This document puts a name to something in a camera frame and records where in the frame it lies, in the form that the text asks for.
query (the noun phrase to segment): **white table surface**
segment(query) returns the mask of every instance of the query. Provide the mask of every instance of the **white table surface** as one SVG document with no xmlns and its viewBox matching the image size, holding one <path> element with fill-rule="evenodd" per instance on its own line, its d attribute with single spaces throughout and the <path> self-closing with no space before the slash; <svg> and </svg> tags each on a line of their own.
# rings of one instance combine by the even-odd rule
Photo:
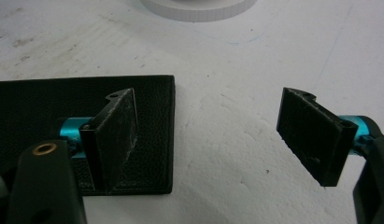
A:
<svg viewBox="0 0 384 224">
<path fill-rule="evenodd" d="M 225 21 L 132 0 L 0 0 L 0 80 L 170 74 L 174 189 L 85 197 L 94 223 L 356 223 L 349 156 L 322 188 L 276 132 L 283 87 L 384 132 L 384 0 L 261 0 Z"/>
</svg>

